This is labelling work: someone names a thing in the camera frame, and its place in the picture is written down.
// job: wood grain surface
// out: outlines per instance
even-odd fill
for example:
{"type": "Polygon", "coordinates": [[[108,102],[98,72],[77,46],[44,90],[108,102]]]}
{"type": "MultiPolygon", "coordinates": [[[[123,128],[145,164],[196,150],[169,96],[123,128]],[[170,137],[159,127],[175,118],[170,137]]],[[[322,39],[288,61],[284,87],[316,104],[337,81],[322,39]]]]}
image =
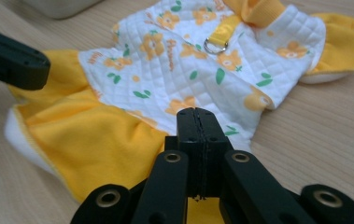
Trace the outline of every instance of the wood grain surface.
{"type": "MultiPolygon", "coordinates": [[[[0,33],[37,49],[111,47],[117,21],[155,0],[105,0],[65,20],[47,18],[19,0],[0,0],[0,33]]],[[[354,17],[350,0],[283,0],[306,13],[354,17]]],[[[64,185],[17,153],[3,133],[14,99],[0,83],[0,223],[69,223],[78,208],[64,185]]],[[[335,82],[298,84],[266,111],[253,153],[287,189],[320,183],[354,199],[354,74],[335,82]]]]}

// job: yellow ruffle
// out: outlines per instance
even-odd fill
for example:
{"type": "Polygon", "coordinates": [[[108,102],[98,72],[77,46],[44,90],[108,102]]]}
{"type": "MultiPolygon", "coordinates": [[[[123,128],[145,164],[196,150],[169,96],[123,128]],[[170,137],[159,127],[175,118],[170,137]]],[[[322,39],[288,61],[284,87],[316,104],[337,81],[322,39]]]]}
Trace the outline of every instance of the yellow ruffle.
{"type": "Polygon", "coordinates": [[[325,46],[316,67],[301,81],[333,81],[354,72],[354,18],[334,13],[315,14],[326,26],[325,46]]]}
{"type": "MultiPolygon", "coordinates": [[[[45,53],[51,69],[43,90],[10,87],[21,101],[14,112],[31,146],[79,202],[105,184],[131,188],[145,179],[163,151],[166,133],[100,103],[76,50],[45,53]]],[[[189,200],[189,222],[222,223],[218,201],[189,200]]]]}

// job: white object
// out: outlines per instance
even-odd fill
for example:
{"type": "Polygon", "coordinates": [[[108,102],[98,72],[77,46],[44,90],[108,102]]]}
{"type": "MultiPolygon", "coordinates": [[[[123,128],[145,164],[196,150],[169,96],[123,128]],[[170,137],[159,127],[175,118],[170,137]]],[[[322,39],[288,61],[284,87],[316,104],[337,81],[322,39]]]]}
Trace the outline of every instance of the white object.
{"type": "Polygon", "coordinates": [[[53,19],[71,17],[100,1],[102,0],[23,0],[24,3],[53,19]]]}

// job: metal d-ring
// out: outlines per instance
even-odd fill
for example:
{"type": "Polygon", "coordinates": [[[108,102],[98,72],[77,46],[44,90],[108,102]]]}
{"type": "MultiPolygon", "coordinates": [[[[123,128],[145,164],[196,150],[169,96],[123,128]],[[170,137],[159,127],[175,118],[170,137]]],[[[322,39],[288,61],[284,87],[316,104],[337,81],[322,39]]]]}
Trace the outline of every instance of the metal d-ring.
{"type": "Polygon", "coordinates": [[[208,47],[208,43],[209,43],[209,38],[207,38],[207,39],[205,40],[205,42],[204,42],[204,49],[205,49],[206,52],[208,52],[208,53],[210,53],[210,54],[219,54],[219,53],[222,53],[223,51],[225,51],[225,50],[227,49],[227,47],[228,47],[228,45],[229,45],[228,42],[226,42],[222,49],[219,48],[219,50],[214,51],[214,50],[212,50],[212,49],[210,49],[210,48],[208,47]]]}

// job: brass ring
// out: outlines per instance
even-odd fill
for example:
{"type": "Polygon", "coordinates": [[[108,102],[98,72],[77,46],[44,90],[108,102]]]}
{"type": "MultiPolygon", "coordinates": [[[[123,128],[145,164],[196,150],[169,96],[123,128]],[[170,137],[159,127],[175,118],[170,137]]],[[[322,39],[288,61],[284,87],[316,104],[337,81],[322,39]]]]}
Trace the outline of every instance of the brass ring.
{"type": "Polygon", "coordinates": [[[332,208],[343,206],[342,200],[327,190],[320,189],[314,191],[314,198],[320,203],[332,208]]]}
{"type": "Polygon", "coordinates": [[[242,153],[242,152],[236,152],[232,155],[233,160],[238,161],[238,162],[248,162],[249,161],[249,156],[242,153]]]}
{"type": "Polygon", "coordinates": [[[208,47],[208,43],[209,43],[209,38],[207,38],[207,39],[205,40],[205,42],[204,42],[204,49],[205,49],[206,52],[208,52],[208,53],[210,53],[210,54],[219,54],[219,53],[222,53],[223,51],[225,51],[225,50],[227,49],[227,47],[228,47],[228,45],[229,45],[228,42],[226,42],[222,49],[219,48],[219,50],[214,51],[214,50],[212,50],[212,49],[210,49],[210,48],[208,47]]]}
{"type": "Polygon", "coordinates": [[[164,159],[168,162],[178,162],[180,161],[180,156],[176,153],[168,153],[164,155],[164,159]]]}
{"type": "Polygon", "coordinates": [[[97,196],[96,203],[99,207],[103,207],[103,208],[111,207],[120,201],[120,197],[121,197],[120,193],[117,190],[108,189],[108,190],[103,191],[102,193],[100,193],[97,196]],[[107,195],[112,195],[113,198],[109,201],[104,200],[104,197],[107,195]]]}

